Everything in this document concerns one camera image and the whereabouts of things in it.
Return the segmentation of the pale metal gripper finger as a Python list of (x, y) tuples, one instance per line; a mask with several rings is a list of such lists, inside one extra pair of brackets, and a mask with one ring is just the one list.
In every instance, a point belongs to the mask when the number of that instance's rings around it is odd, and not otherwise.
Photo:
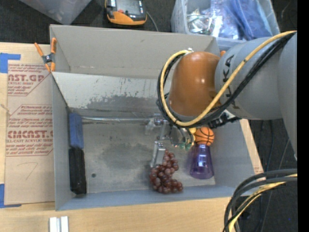
[(148, 119), (145, 125), (145, 134), (149, 135), (154, 129), (161, 128), (167, 123), (167, 120), (160, 114), (154, 114)]
[(165, 155), (166, 148), (164, 147), (162, 142), (155, 141), (153, 157), (150, 161), (150, 167), (153, 168), (157, 165), (161, 165), (163, 162), (163, 158)]

